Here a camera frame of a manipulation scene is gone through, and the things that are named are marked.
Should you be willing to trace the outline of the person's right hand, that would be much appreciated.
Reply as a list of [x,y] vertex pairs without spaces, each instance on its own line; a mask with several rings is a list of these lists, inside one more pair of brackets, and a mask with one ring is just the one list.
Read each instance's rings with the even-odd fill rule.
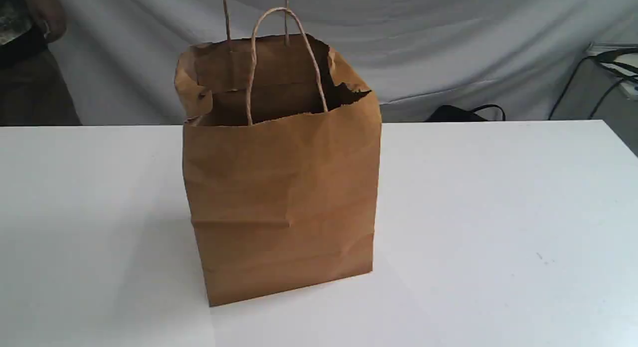
[[67,16],[60,0],[26,0],[35,22],[49,43],[57,42],[67,31]]

